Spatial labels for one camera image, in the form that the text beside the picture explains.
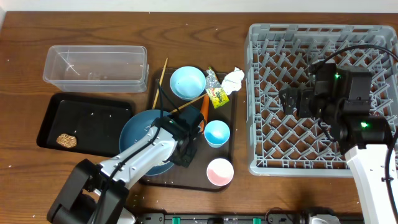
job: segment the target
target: dish rack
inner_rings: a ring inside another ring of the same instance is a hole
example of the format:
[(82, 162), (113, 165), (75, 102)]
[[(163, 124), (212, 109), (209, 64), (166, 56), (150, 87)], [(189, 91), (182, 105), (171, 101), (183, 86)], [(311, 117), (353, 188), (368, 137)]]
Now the dish rack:
[[(395, 30), (389, 26), (253, 24), (245, 41), (249, 171), (253, 175), (352, 177), (338, 143), (327, 140), (315, 118), (283, 113), (278, 91), (301, 83), (313, 86), (308, 65), (339, 49), (376, 44), (398, 52)], [(355, 49), (334, 58), (338, 66), (370, 69), (371, 114), (384, 116), (392, 133), (397, 87), (386, 79), (397, 74), (393, 59), (374, 49)]]

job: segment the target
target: chopstick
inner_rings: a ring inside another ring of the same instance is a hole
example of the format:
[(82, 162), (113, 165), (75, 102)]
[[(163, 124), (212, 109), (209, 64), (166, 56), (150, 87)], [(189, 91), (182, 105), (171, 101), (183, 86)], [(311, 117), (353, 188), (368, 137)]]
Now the chopstick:
[[(166, 65), (167, 65), (168, 59), (169, 58), (166, 58), (166, 62), (164, 63), (164, 66), (163, 66), (163, 72), (162, 72), (162, 75), (160, 76), (160, 80), (159, 80), (160, 85), (162, 85), (163, 76), (164, 76), (164, 72), (166, 71)], [(152, 106), (152, 110), (155, 109), (156, 103), (157, 103), (157, 97), (159, 96), (159, 89), (158, 89), (158, 87), (156, 87), (156, 88), (157, 88), (157, 90), (156, 90), (155, 101), (154, 101), (154, 105)]]
[[(204, 96), (206, 96), (206, 95), (207, 95), (207, 93), (203, 94), (202, 96), (199, 96), (198, 98), (196, 98), (196, 99), (194, 99), (194, 100), (192, 100), (192, 101), (189, 101), (188, 103), (185, 103), (184, 105), (180, 106), (178, 109), (180, 110), (180, 109), (182, 109), (182, 108), (184, 108), (184, 107), (186, 107), (186, 106), (188, 106), (188, 105), (190, 105), (190, 104), (196, 102), (197, 100), (202, 99), (202, 98), (203, 98)], [(177, 109), (174, 109), (174, 110), (171, 111), (170, 113), (175, 113), (175, 112), (177, 112)]]

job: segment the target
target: white napkin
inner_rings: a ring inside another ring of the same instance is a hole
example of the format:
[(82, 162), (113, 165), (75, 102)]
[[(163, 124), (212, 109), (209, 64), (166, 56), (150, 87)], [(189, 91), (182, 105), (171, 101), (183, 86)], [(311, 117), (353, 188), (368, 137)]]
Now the white napkin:
[(243, 71), (235, 67), (233, 72), (225, 76), (221, 87), (224, 89), (227, 95), (230, 95), (233, 91), (238, 91), (242, 88), (243, 78)]

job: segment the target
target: green strip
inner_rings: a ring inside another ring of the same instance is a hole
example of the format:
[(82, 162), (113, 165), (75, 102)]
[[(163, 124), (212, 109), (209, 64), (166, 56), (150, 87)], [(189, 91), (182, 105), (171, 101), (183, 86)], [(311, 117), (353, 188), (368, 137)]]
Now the green strip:
[(180, 224), (181, 218), (180, 217), (173, 217), (172, 224)]
[(253, 218), (253, 224), (261, 224), (261, 218)]

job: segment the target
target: yellow snack bag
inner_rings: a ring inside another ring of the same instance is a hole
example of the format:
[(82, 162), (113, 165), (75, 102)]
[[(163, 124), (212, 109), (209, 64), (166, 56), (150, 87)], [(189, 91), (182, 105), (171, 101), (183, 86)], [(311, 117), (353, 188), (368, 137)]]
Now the yellow snack bag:
[(206, 77), (206, 92), (214, 106), (214, 109), (217, 109), (228, 103), (229, 98), (221, 87), (220, 82), (217, 80), (216, 73), (210, 67), (206, 72), (208, 74)]

